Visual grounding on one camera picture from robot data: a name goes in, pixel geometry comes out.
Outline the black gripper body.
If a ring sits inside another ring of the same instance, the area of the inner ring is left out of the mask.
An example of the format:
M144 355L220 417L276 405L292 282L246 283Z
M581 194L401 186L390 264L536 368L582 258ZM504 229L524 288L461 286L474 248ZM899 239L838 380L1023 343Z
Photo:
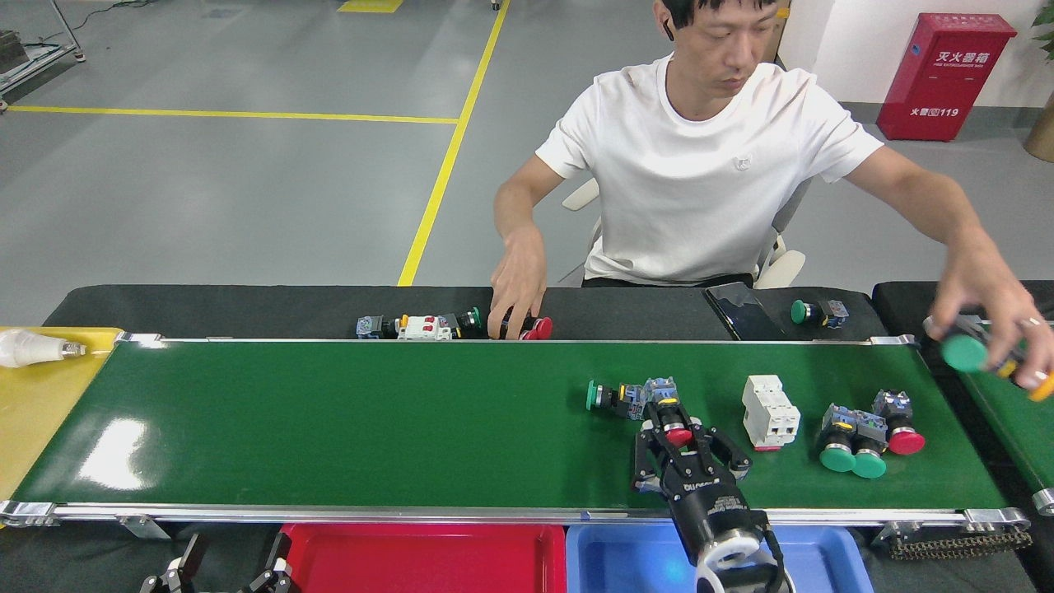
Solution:
M719 463L702 475L690 460L679 460L682 496L663 497L688 556L750 556L760 551L767 514L745 500L739 481Z

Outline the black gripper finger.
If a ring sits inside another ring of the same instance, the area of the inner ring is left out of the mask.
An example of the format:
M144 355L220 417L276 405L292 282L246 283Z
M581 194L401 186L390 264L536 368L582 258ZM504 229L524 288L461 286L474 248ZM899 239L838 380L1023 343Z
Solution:
M193 578L198 574L207 549L207 537L192 535L182 555L173 559L161 574L144 578L140 592L197 592Z
M680 453L682 421L647 419L637 432L633 447L632 488L640 494L682 496Z
M264 570L256 578L243 586L243 592L295 592L292 569L287 564L287 553L292 545L284 532L276 534L275 540L268 550Z
M741 480L748 475L753 462L748 454L734 443L734 440L718 427L690 424L692 431L692 455L690 462L694 469L699 469L702 475L716 475L715 463L723 466L734 480Z

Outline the person's left hand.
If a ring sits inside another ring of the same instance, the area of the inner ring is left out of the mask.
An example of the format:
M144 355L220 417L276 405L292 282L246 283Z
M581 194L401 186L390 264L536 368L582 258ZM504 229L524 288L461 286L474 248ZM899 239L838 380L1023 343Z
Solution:
M1032 294L1021 285L997 248L990 240L948 240L944 273L930 309L926 333L942 339L965 307L985 309L991 321L985 345L985 365L995 369L1024 343L1024 361L1013 374L1014 382L1038 391L1052 379L1053 337L1035 305Z

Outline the person's right hand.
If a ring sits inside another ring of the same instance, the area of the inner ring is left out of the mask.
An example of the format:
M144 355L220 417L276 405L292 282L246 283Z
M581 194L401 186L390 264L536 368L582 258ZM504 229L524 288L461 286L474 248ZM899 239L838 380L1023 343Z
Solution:
M541 314L547 288L547 258L541 230L518 226L504 236L504 255L491 275L487 330L494 340L515 340L528 315Z

